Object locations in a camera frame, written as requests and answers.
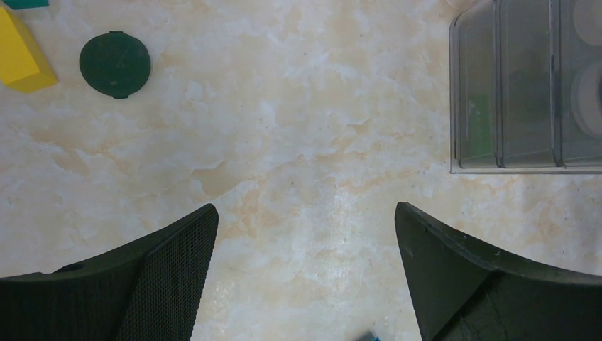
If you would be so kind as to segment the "dark green round disc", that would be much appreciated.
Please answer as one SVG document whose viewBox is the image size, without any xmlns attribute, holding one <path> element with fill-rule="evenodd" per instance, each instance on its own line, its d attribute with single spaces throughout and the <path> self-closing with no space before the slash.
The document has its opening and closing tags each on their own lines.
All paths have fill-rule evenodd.
<svg viewBox="0 0 602 341">
<path fill-rule="evenodd" d="M 90 87 L 114 99 L 127 99 L 142 89 L 151 75 L 148 49 L 123 31 L 89 40 L 81 49 L 79 66 Z"/>
</svg>

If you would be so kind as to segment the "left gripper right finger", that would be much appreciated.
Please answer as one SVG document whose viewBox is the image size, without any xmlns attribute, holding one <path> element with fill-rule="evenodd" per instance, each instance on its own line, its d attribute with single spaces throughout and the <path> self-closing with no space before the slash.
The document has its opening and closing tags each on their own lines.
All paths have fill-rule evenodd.
<svg viewBox="0 0 602 341">
<path fill-rule="evenodd" d="M 423 340 L 600 340 L 601 277 L 526 259 L 407 202 L 395 231 Z"/>
</svg>

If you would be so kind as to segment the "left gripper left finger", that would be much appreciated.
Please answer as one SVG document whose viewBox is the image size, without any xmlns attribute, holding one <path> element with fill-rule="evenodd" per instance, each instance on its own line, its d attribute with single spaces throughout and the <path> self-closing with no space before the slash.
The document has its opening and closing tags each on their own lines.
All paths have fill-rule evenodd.
<svg viewBox="0 0 602 341">
<path fill-rule="evenodd" d="M 1 280 L 2 340 L 189 340 L 219 225 L 208 204 L 49 274 Z"/>
</svg>

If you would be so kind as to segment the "clear acrylic makeup organizer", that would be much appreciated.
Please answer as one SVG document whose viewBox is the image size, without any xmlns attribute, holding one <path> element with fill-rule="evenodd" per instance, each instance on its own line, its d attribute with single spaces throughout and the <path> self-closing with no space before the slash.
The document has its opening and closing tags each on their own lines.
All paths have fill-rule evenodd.
<svg viewBox="0 0 602 341">
<path fill-rule="evenodd" d="M 453 173 L 601 172 L 600 1 L 477 1 L 449 64 Z"/>
</svg>

